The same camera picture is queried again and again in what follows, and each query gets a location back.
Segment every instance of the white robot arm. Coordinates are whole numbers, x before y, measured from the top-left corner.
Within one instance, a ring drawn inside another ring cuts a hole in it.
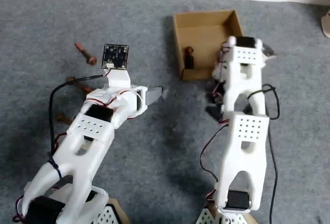
[[[219,213],[248,213],[260,207],[266,173],[266,139],[270,118],[266,115],[261,82],[265,60],[259,39],[229,37],[224,47],[222,62],[213,76],[220,82],[225,81],[221,111],[223,123],[229,126],[229,141],[213,199]],[[251,115],[234,110],[240,94],[248,98]],[[241,171],[248,175],[248,192],[229,189]]]
[[[125,69],[111,69],[106,76],[109,84],[87,95],[51,162],[45,163],[26,185],[24,223],[90,224],[108,202],[108,194],[92,186],[92,181],[114,139],[114,131],[125,120],[146,111],[147,105],[161,96],[162,88],[148,91],[144,86],[132,86]],[[44,196],[66,175],[73,176],[72,184]]]

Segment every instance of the wooden bolt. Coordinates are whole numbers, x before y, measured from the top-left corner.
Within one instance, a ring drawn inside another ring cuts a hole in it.
[[[185,48],[185,68],[193,69],[194,68],[194,57],[193,57],[194,49],[190,46]]]
[[[89,65],[95,65],[97,63],[97,58],[95,56],[91,56],[82,46],[81,43],[76,42],[74,44],[76,46],[76,48],[82,53],[82,55],[84,56],[84,58],[86,58],[86,63]]]
[[[63,113],[58,114],[56,120],[58,122],[63,122],[67,125],[71,125],[71,123],[73,122],[72,119],[66,117]]]
[[[75,77],[72,77],[72,76],[67,77],[67,82],[68,81],[72,81],[74,79],[76,79],[76,78]],[[83,90],[86,94],[89,94],[89,93],[91,93],[93,91],[92,88],[90,88],[90,87],[88,87],[88,86],[86,86],[86,85],[84,85],[82,83],[79,83],[79,82],[75,82],[75,83],[73,83],[73,85],[76,86],[76,87],[78,87],[79,89]]]

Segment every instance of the circuit board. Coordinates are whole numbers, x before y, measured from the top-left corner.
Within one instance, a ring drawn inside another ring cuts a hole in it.
[[[126,69],[128,45],[104,44],[102,68]]]

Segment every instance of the cable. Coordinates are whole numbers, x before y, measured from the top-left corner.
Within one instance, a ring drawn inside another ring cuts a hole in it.
[[[269,117],[270,120],[276,120],[279,118],[279,114],[280,114],[280,109],[279,109],[279,98],[278,98],[278,95],[277,95],[277,92],[276,92],[276,88],[274,86],[272,86],[271,84],[263,84],[262,85],[262,88],[264,88],[265,86],[268,86],[269,89],[261,89],[261,90],[258,90],[258,91],[255,91],[255,92],[252,92],[247,99],[249,99],[250,97],[252,97],[254,94],[257,94],[259,92],[263,92],[263,93],[266,93],[266,92],[269,92],[269,91],[272,91],[274,93],[274,96],[276,98],[276,106],[277,106],[277,116],[276,117]]]
[[[203,147],[202,151],[201,151],[201,154],[200,154],[200,166],[201,168],[204,170],[204,171],[207,171],[208,173],[210,173],[215,179],[216,181],[218,181],[218,178],[217,176],[210,170],[206,169],[204,166],[203,166],[203,163],[202,163],[202,155],[205,151],[205,149],[207,148],[207,146],[211,143],[211,141],[217,136],[218,133],[220,133],[220,131],[224,128],[224,127],[227,127],[228,124],[222,126],[218,131],[216,131],[216,133],[211,137],[211,139],[209,139],[209,141],[205,144],[205,146]]]
[[[266,114],[269,115],[269,110],[268,110],[267,103],[265,103],[265,106],[266,106]],[[275,199],[276,187],[277,187],[277,180],[278,180],[278,171],[277,171],[275,154],[274,154],[274,150],[273,150],[273,142],[272,142],[272,135],[271,135],[270,123],[268,124],[268,141],[269,141],[269,148],[270,148],[270,153],[272,155],[273,165],[274,165],[274,171],[275,171],[275,180],[274,180],[274,187],[273,187],[273,195],[272,195],[272,200],[271,200],[270,209],[269,209],[269,224],[272,224],[272,214],[273,214],[274,199]]]
[[[51,132],[51,155],[53,155],[55,153],[55,133],[54,133],[54,122],[53,122],[53,100],[54,100],[55,93],[58,90],[60,90],[61,88],[63,88],[64,86],[71,85],[73,83],[80,82],[80,81],[88,81],[90,79],[101,78],[101,77],[103,77],[103,74],[89,76],[89,77],[83,77],[83,78],[76,78],[76,79],[67,81],[67,82],[59,85],[52,91],[51,96],[49,98],[50,102],[49,102],[49,108],[48,108],[48,117],[49,117],[49,125],[50,125],[49,129]]]
[[[262,88],[264,88],[265,86],[268,86],[269,89],[266,90],[258,90],[255,92],[252,92],[247,99],[249,99],[252,95],[259,93],[259,92],[263,92],[266,93],[268,91],[272,91],[274,93],[274,96],[276,98],[276,106],[277,106],[277,116],[276,117],[269,117],[270,120],[276,120],[279,118],[280,115],[280,108],[279,108],[279,98],[276,92],[276,88],[274,86],[272,86],[271,84],[263,84]],[[267,102],[265,100],[265,109],[266,109],[266,115],[269,116],[269,109],[268,109],[268,105]],[[277,171],[277,165],[276,165],[276,159],[275,159],[275,154],[274,154],[274,150],[273,150],[273,142],[272,142],[272,135],[271,135],[271,127],[270,127],[270,123],[268,124],[268,141],[269,141],[269,148],[270,148],[270,152],[272,155],[272,160],[273,160],[273,165],[274,165],[274,171],[275,171],[275,180],[274,180],[274,187],[273,187],[273,194],[272,194],[272,199],[271,199],[271,203],[270,203],[270,209],[269,209],[269,223],[272,224],[272,214],[273,214],[273,208],[274,208],[274,200],[275,200],[275,194],[276,194],[276,187],[277,187],[277,180],[278,180],[278,171]]]
[[[16,200],[16,203],[15,203],[15,211],[16,211],[16,215],[13,216],[12,218],[12,221],[13,222],[24,222],[24,217],[23,215],[21,215],[21,213],[19,213],[19,204],[21,202],[21,200],[23,199],[24,195],[21,195],[17,200]]]
[[[67,135],[66,133],[60,133],[60,134],[58,134],[57,136],[56,136],[56,138],[55,138],[55,151],[58,149],[58,147],[59,147],[59,143],[58,143],[58,140],[59,140],[59,138],[61,137],[61,136],[65,136],[65,135]]]

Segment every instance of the open cardboard box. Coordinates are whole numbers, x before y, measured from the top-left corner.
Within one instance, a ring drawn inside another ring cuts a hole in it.
[[[180,75],[185,81],[211,77],[222,42],[229,36],[243,36],[234,10],[175,14],[174,32]],[[194,49],[193,69],[185,69],[188,46]]]

